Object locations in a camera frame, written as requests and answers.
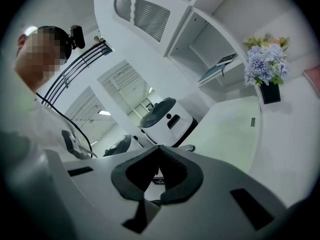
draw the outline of black railing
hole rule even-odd
[[[89,68],[89,66],[101,56],[107,55],[111,52],[112,49],[106,44],[105,40],[85,51],[58,76],[46,92],[44,98],[52,105],[55,104],[62,92],[69,87],[70,83],[77,77],[77,75],[79,75],[85,68]],[[41,103],[49,106],[49,104],[44,100]]]

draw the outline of white pillar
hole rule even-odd
[[[106,91],[102,84],[95,80],[90,84],[90,88],[94,92],[95,96],[99,99],[100,103],[111,114],[113,119],[118,125],[127,133],[132,136],[137,136],[139,142],[145,146],[150,147],[150,142],[146,139],[145,135],[140,129],[130,120],[126,113],[118,106],[111,95]]]

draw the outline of book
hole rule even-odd
[[[220,66],[220,65],[222,65],[222,64],[228,64],[228,63],[232,62],[232,61],[235,59],[236,55],[237,55],[237,54],[234,53],[234,54],[225,56],[225,57],[223,57],[222,59],[220,59],[215,65],[216,65],[216,66]]]
[[[210,78],[212,75],[214,75],[216,72],[218,72],[220,70],[224,70],[225,67],[226,67],[226,64],[222,64],[222,65],[219,65],[219,66],[214,65],[207,72],[205,72],[205,74],[199,79],[198,84],[201,84],[202,82],[204,82],[205,80]]]

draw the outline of pink object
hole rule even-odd
[[[304,75],[309,79],[320,98],[320,65],[306,69]]]

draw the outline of flower vase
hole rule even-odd
[[[274,103],[281,101],[279,85],[269,82],[266,85],[264,82],[260,85],[261,94],[264,104]]]

